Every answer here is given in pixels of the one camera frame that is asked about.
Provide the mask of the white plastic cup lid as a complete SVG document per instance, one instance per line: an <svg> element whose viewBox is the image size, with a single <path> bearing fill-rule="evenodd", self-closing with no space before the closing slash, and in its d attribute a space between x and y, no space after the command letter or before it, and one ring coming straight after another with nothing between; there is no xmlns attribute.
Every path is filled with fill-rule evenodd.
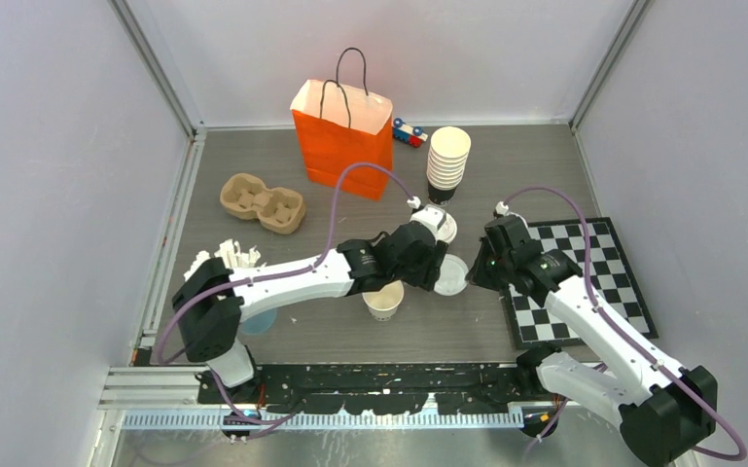
<svg viewBox="0 0 748 467"><path fill-rule="evenodd" d="M455 219L449 213L444 215L443 223L438 227L437 240L451 244L458 233L458 227Z"/></svg>

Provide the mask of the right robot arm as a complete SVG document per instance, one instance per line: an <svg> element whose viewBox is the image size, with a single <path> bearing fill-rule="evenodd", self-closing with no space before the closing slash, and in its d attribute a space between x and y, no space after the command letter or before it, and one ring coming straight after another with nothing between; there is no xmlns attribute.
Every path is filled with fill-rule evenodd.
<svg viewBox="0 0 748 467"><path fill-rule="evenodd" d="M715 432L717 381L653 346L588 278L566 254L545 251L513 215L485 225L468 273L471 284L516 291L562 320L608 368L601 373L554 344L539 344L516 360L522 395L565 396L617 428L645 465L666 466Z"/></svg>

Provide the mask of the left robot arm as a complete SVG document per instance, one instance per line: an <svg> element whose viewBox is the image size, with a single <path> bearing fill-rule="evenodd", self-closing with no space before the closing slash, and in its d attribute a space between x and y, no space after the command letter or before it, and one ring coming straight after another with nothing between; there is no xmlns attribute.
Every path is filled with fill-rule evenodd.
<svg viewBox="0 0 748 467"><path fill-rule="evenodd" d="M201 263L172 298L171 325L192 363L204 363L237 403L260 387L248 348L237 339L245 321L272 309L315 299L373 293L402 282L433 290L448 249L417 221L373 239L349 239L324 257L266 268L229 269L221 257Z"/></svg>

